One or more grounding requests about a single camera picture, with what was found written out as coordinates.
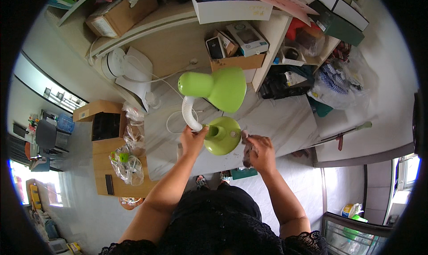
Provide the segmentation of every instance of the pink paper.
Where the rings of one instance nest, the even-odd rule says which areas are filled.
[[[284,10],[310,26],[307,14],[318,15],[318,12],[298,0],[260,0]]]

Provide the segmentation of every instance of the hand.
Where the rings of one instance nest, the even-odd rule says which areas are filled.
[[[260,173],[272,173],[276,169],[275,149],[269,137],[252,135],[247,140],[257,149],[249,153],[249,161],[253,167]]]
[[[202,149],[207,133],[208,126],[205,126],[199,133],[194,133],[189,125],[186,125],[180,136],[180,142],[183,145],[183,156],[188,155],[196,159]]]

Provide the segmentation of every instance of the gray floor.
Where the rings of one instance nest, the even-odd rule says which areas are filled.
[[[63,208],[50,206],[47,211],[68,242],[80,241],[86,253],[98,254],[102,247],[119,239],[136,209],[125,210],[116,197],[97,194],[90,131],[91,123],[76,123],[69,140],[68,158],[55,164],[55,167],[64,170],[60,177],[65,187],[62,195],[64,201],[69,203]],[[305,157],[295,158],[291,155],[277,158],[276,163],[281,175],[305,208],[311,229],[319,230],[323,214],[320,169],[313,168],[310,160]],[[218,185],[218,175],[206,177],[211,179],[208,184],[212,188]],[[232,180],[231,184],[243,188],[254,198],[260,206],[263,222],[278,235],[279,224],[260,175]],[[191,178],[188,188],[193,185],[194,178]]]

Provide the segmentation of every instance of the black lace top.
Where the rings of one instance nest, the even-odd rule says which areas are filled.
[[[236,255],[327,255],[319,231],[281,239],[250,215],[216,207],[175,219],[157,246],[148,240],[125,240],[104,247],[100,254],[222,254],[225,250]]]

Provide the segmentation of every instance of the foot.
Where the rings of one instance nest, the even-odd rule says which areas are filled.
[[[229,184],[231,177],[232,173],[230,170],[220,172],[220,183],[226,182]]]
[[[207,179],[205,179],[203,175],[196,177],[196,189],[201,190],[201,187],[206,187],[210,189],[210,187],[207,184]]]

